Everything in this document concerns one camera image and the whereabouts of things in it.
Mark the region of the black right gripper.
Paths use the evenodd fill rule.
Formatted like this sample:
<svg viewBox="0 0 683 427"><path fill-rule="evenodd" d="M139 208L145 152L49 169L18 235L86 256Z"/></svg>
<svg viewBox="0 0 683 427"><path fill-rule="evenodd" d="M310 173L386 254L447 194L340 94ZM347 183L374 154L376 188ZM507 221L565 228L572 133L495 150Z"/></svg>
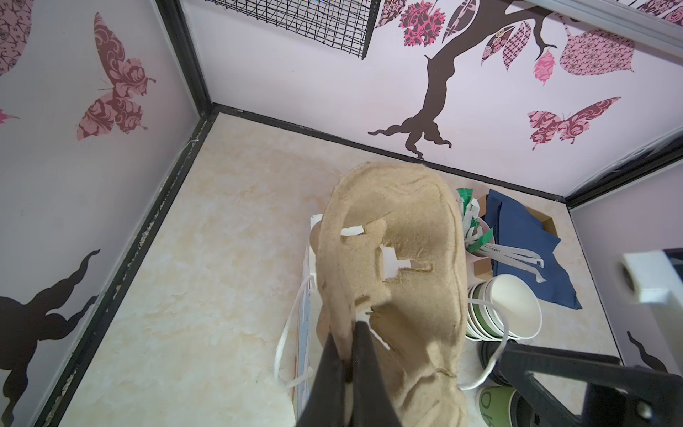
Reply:
<svg viewBox="0 0 683 427"><path fill-rule="evenodd" d="M612 356L511 343L496 361L543 426L681 426L682 378L629 368ZM537 375L586 384L575 415Z"/></svg>

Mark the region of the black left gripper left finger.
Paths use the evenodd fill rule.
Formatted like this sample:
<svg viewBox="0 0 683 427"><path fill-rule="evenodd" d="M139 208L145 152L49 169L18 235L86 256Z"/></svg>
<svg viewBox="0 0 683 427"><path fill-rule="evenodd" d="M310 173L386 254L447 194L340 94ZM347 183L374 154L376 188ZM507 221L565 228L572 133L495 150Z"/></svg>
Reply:
<svg viewBox="0 0 683 427"><path fill-rule="evenodd" d="M295 426L346 426L349 423L346 380L346 365L338 354L334 338L329 336L325 341L311 395Z"/></svg>

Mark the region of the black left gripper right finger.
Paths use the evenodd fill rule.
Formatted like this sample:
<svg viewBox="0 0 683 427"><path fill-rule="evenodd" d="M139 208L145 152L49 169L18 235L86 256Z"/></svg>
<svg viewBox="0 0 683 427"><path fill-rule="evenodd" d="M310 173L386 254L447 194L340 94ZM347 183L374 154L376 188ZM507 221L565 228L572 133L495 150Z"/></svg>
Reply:
<svg viewBox="0 0 683 427"><path fill-rule="evenodd" d="M352 345L352 426L401 426L382 380L373 335L366 322L355 325Z"/></svg>

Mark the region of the white green paper cup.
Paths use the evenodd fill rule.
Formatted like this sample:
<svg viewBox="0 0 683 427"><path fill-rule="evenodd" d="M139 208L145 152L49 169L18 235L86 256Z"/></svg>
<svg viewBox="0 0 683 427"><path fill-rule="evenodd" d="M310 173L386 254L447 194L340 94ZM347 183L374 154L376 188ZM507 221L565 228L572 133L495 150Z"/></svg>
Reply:
<svg viewBox="0 0 683 427"><path fill-rule="evenodd" d="M476 404L480 417L487 427L512 427L513 400L517 395L513 387L484 387L477 391Z"/></svg>

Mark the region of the single cardboard cup carrier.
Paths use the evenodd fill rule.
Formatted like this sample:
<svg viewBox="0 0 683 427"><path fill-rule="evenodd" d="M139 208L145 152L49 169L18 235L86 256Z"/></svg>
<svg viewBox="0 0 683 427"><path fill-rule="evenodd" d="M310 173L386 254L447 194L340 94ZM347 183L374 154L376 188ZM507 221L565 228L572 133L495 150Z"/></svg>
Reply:
<svg viewBox="0 0 683 427"><path fill-rule="evenodd" d="M336 185L315 247L318 335L343 360L367 313L391 404L405 426L464 426L464 227L452 190L421 165L365 163Z"/></svg>

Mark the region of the white paper takeout bag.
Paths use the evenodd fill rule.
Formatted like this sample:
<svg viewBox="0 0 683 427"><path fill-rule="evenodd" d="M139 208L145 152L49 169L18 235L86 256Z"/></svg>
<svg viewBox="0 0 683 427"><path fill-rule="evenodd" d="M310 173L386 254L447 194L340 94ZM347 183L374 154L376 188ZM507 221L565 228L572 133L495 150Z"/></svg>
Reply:
<svg viewBox="0 0 683 427"><path fill-rule="evenodd" d="M322 221L323 215L313 215L309 223L309 237L313 242L314 229ZM354 226L345 228L341 231L343 237L352 237L360 235L364 229L361 226ZM283 332L277 344L276 356L274 360L274 375L277 383L286 389L293 389L293 411L295 411L295 420L299 417L305 409L305 406L311 393L311 386L316 375L317 369L311 365L309 360L309 350L311 349L311 292L318 293L316 290L316 272L314 263L316 261L315 254L312 249L313 243L309 242L307 249L304 251L302 284L299 286L295 302L286 320ZM380 268L382 274L389 272L388 278L395 277L398 272L403 269L406 270L408 265L411 267L419 266L420 263L408 260L399 260L392 248L382 247L383 267ZM297 326L297 354L295 358L295 378L293 380L282 380L279 374L275 371L280 370L282 358L285 351L286 341L289 337L290 328L293 327L293 322L296 320ZM508 331L503 335L503 341L489 342L495 344L494 352L488 357L488 361L484 365L484 371L480 377L472 384L466 384L464 390L472 390L482 385L487 378L492 375L496 369L496 364L503 357L503 351L509 342Z"/></svg>

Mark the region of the stacked paper cups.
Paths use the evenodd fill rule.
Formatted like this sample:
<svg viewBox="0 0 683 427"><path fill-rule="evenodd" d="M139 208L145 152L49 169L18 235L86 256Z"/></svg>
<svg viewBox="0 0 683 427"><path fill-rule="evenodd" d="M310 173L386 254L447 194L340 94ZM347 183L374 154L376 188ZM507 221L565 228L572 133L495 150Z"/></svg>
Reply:
<svg viewBox="0 0 683 427"><path fill-rule="evenodd" d="M472 341L530 340L542 329L542 311L532 289L503 274L468 289L466 336Z"/></svg>

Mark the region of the blue napkin stack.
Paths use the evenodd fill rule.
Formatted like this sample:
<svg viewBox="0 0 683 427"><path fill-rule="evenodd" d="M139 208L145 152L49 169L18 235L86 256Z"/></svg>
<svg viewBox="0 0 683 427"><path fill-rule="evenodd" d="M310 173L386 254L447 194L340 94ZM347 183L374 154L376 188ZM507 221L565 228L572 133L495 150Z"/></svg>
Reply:
<svg viewBox="0 0 683 427"><path fill-rule="evenodd" d="M523 280L538 299L581 309L568 273L554 256L560 238L546 231L525 206L490 190L484 221L493 231L494 275L513 275Z"/></svg>

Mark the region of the green wrapped stirrers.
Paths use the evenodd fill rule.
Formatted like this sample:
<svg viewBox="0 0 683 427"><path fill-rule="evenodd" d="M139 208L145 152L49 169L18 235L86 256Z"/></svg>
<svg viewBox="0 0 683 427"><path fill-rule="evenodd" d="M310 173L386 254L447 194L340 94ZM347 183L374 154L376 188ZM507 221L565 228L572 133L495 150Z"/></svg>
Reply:
<svg viewBox="0 0 683 427"><path fill-rule="evenodd" d="M474 255L493 242L494 233L481 217L480 203L473 196L473 189L458 189L457 198L464 228L464 247L469 254Z"/></svg>

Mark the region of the aluminium rail back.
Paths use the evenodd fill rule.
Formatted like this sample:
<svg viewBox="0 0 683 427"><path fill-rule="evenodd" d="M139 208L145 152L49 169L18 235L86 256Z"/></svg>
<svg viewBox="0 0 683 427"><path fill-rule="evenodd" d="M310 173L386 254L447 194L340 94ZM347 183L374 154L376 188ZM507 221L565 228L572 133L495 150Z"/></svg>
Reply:
<svg viewBox="0 0 683 427"><path fill-rule="evenodd" d="M682 48L682 27L622 1L532 1L532 4L631 38Z"/></svg>

